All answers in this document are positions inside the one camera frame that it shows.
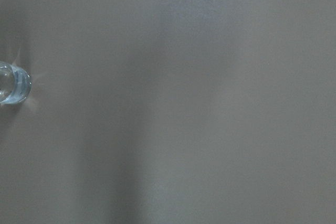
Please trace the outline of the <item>glass sauce bottle metal spout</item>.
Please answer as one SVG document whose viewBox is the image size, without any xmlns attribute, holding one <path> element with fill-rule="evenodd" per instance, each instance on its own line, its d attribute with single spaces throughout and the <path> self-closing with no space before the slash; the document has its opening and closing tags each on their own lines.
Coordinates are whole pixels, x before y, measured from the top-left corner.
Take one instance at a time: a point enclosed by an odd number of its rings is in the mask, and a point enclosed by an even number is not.
<svg viewBox="0 0 336 224">
<path fill-rule="evenodd" d="M 1 104 L 19 104 L 31 90 L 29 74 L 16 65 L 1 61 Z"/>
</svg>

